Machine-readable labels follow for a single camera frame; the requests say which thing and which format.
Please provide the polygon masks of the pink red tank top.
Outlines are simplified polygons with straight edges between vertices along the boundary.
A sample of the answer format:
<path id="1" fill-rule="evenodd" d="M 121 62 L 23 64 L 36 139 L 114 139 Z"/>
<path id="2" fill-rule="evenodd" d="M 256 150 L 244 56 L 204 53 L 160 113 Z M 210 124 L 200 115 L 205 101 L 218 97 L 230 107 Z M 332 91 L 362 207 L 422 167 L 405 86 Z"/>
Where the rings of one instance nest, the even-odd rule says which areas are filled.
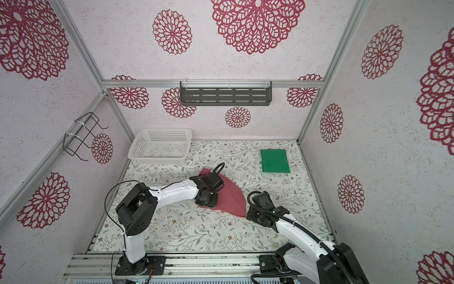
<path id="1" fill-rule="evenodd" d="M 218 187 L 214 193 L 208 194 L 208 202 L 199 201 L 200 198 L 196 197 L 196 204 L 201 208 L 224 211 L 237 217 L 245 218 L 247 216 L 247 206 L 244 194 L 239 186 L 221 174 L 224 167 L 225 163 L 220 163 L 214 170 L 203 168 L 198 174 L 197 179 L 195 177 L 190 178 L 197 185 L 199 185 L 199 180 L 202 180 L 203 178 L 216 172 L 223 181 L 222 188 Z"/>

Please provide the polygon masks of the green tank top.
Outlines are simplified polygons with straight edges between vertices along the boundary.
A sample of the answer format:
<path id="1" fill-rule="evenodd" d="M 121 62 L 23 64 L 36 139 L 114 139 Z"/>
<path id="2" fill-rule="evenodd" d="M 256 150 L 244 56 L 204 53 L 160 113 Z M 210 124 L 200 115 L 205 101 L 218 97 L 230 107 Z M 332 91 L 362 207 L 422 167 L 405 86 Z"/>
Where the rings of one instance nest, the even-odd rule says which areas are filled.
<path id="1" fill-rule="evenodd" d="M 265 173 L 290 173 L 285 149 L 262 149 L 262 171 Z"/>

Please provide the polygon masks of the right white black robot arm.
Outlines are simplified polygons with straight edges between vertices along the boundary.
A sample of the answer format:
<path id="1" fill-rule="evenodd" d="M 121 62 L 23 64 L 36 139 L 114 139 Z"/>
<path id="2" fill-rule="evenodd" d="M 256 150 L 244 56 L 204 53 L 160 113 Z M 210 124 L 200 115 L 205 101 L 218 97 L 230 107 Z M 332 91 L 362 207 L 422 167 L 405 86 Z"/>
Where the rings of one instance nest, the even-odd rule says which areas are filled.
<path id="1" fill-rule="evenodd" d="M 248 194 L 247 220 L 290 241 L 273 255 L 261 255 L 261 272 L 251 275 L 254 284 L 265 278 L 302 276 L 309 284 L 367 284 L 369 281 L 353 250 L 345 243 L 323 240 L 310 231 L 288 209 L 276 207 L 266 191 Z"/>

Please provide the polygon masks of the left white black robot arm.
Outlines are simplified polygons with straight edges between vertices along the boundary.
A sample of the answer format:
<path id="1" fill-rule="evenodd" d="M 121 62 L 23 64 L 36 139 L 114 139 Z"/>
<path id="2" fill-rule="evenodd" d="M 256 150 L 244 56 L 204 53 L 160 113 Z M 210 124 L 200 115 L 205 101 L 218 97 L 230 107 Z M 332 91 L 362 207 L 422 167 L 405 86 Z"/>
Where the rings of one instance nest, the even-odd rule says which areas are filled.
<path id="1" fill-rule="evenodd" d="M 161 187 L 137 183 L 116 208 L 118 221 L 125 231 L 125 257 L 128 263 L 134 265 L 145 258 L 143 232 L 149 227 L 156 210 L 185 200 L 193 200 L 203 208 L 214 208 L 223 187 L 222 178 L 215 172 Z"/>

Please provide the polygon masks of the white plastic laundry basket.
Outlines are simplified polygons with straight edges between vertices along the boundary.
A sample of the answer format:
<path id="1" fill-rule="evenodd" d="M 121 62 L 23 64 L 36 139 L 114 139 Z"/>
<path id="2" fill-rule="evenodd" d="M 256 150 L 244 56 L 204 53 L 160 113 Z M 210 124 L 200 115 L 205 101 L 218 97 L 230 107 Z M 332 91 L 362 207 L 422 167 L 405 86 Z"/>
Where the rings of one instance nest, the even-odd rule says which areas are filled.
<path id="1" fill-rule="evenodd" d="M 142 129 L 131 144 L 128 158 L 145 164 L 182 165 L 191 142 L 191 129 Z"/>

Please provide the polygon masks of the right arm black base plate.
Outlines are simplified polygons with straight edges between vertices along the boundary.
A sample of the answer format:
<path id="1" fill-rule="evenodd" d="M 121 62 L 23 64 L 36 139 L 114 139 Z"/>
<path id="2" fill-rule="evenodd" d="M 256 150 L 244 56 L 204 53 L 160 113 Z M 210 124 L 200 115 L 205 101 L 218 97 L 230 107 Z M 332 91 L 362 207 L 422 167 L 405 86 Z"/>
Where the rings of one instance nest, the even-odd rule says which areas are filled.
<path id="1" fill-rule="evenodd" d="M 298 275 L 297 269 L 302 268 L 306 258 L 304 251 L 294 244 L 286 243 L 273 254 L 259 255 L 260 274 L 273 277 L 289 276 L 292 273 Z"/>

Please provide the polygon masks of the dark grey wall shelf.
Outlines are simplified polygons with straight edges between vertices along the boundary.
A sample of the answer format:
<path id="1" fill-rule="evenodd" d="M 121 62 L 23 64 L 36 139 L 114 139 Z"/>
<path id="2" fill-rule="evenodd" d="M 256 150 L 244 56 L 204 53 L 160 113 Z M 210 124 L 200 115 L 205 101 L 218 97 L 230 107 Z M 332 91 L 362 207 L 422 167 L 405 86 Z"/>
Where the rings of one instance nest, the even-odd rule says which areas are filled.
<path id="1" fill-rule="evenodd" d="M 272 83 L 265 81 L 258 85 L 248 84 L 191 84 L 180 83 L 180 102 L 187 107 L 205 106 L 269 106 L 272 102 Z"/>

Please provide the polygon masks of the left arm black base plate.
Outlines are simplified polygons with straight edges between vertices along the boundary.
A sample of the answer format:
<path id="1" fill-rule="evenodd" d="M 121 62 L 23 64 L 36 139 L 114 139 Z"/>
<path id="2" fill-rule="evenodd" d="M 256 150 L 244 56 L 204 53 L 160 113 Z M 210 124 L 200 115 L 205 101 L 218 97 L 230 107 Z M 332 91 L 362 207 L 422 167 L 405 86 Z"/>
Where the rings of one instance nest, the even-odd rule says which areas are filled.
<path id="1" fill-rule="evenodd" d="M 144 256 L 136 263 L 130 263 L 125 255 L 121 256 L 115 270 L 115 276 L 163 275 L 166 264 L 165 256 Z"/>

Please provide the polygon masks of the aluminium front rail frame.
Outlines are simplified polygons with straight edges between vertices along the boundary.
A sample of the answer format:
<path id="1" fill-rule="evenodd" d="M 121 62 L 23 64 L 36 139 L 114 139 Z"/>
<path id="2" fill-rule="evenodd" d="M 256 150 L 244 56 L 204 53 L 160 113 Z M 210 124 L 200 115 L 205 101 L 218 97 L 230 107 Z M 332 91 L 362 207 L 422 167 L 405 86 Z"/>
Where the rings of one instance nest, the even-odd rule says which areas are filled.
<path id="1" fill-rule="evenodd" d="M 230 253 L 149 253 L 165 256 L 163 275 L 115 276 L 121 256 L 112 254 L 75 254 L 66 268 L 63 279 L 75 283 L 88 281 L 106 284 L 253 284 L 251 275 L 260 273 L 259 255 L 274 252 Z M 259 279 L 258 284 L 293 283 L 296 277 Z"/>

